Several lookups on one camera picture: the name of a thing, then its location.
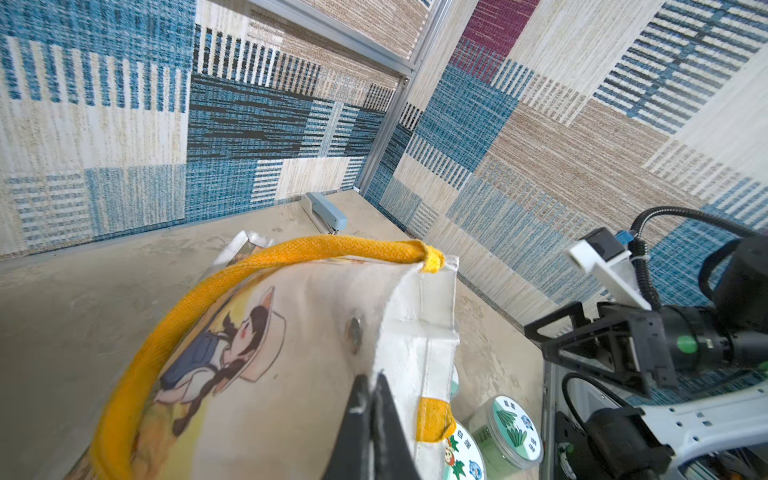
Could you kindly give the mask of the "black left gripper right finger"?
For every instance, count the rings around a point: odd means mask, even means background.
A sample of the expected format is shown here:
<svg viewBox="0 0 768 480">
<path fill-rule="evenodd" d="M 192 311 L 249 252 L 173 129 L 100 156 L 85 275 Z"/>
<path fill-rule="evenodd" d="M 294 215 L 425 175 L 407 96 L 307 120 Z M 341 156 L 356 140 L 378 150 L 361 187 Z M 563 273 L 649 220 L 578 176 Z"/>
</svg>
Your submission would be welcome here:
<svg viewBox="0 0 768 480">
<path fill-rule="evenodd" d="M 379 373 L 372 393 L 373 478 L 419 480 L 389 382 Z"/>
</svg>

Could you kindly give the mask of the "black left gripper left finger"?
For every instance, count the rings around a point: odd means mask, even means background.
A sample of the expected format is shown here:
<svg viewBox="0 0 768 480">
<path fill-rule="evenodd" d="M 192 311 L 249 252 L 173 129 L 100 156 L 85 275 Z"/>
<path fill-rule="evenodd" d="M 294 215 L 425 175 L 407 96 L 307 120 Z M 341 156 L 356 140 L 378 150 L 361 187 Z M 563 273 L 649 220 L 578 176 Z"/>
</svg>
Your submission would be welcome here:
<svg viewBox="0 0 768 480">
<path fill-rule="evenodd" d="M 355 377 L 323 480 L 369 479 L 372 399 L 366 375 Z"/>
</svg>

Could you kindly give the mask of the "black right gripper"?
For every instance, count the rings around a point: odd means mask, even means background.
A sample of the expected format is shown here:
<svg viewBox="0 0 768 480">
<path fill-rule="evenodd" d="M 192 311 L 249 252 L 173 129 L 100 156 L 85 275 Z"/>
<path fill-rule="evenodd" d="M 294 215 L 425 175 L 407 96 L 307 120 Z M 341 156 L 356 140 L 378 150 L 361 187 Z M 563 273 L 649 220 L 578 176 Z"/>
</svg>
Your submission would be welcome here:
<svg viewBox="0 0 768 480">
<path fill-rule="evenodd" d="M 650 396 L 652 384 L 659 389 L 678 389 L 678 375 L 667 342 L 663 317 L 658 311 L 642 310 L 615 302 L 596 303 L 597 316 L 586 316 L 582 302 L 571 302 L 524 327 L 527 339 L 541 344 L 545 360 L 575 373 L 611 384 L 640 396 Z M 545 327 L 567 320 L 573 333 L 595 342 L 616 339 L 615 369 L 599 366 L 595 359 L 561 351 L 554 337 L 541 333 Z M 614 320 L 609 326 L 606 320 Z"/>
</svg>

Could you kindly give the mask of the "seed jar green label lid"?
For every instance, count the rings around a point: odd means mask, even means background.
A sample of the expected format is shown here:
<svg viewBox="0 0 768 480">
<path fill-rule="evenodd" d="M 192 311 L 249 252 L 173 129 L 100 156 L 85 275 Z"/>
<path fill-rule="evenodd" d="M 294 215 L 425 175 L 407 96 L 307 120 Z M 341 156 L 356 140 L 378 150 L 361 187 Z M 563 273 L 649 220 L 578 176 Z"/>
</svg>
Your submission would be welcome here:
<svg viewBox="0 0 768 480">
<path fill-rule="evenodd" d="M 445 441 L 444 480 L 484 480 L 486 467 L 472 435 L 460 424 Z"/>
</svg>

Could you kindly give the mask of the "white canvas bag yellow handles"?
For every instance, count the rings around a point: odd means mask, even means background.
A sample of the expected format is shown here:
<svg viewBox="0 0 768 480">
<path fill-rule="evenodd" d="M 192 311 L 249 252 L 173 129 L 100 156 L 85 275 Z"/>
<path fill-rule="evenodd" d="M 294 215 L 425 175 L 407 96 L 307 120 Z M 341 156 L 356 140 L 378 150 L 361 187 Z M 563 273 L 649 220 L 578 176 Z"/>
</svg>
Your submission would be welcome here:
<svg viewBox="0 0 768 480">
<path fill-rule="evenodd" d="M 230 262 L 149 335 L 74 479 L 322 479 L 354 379 L 383 373 L 442 479 L 459 261 L 419 240 L 297 238 Z"/>
</svg>

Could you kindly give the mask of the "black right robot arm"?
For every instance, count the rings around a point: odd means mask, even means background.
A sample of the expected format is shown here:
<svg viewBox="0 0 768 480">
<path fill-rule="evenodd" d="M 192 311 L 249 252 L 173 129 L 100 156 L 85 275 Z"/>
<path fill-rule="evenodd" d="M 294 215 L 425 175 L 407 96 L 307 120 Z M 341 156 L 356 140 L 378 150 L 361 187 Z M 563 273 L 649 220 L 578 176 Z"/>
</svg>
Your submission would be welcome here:
<svg viewBox="0 0 768 480">
<path fill-rule="evenodd" d="M 676 389 L 679 375 L 721 368 L 763 370 L 767 366 L 767 238 L 736 239 L 707 257 L 699 286 L 707 306 L 651 306 L 626 269 L 637 268 L 627 247 L 605 228 L 590 232 L 567 255 L 612 295 L 589 319 L 572 302 L 525 326 L 545 360 L 567 368 L 561 381 L 568 409 L 575 405 L 568 384 L 582 380 L 616 402 L 588 419 L 574 420 L 586 437 L 585 478 L 658 479 L 682 450 L 651 427 L 650 412 L 632 407 L 619 387 L 648 396 L 650 387 Z"/>
</svg>

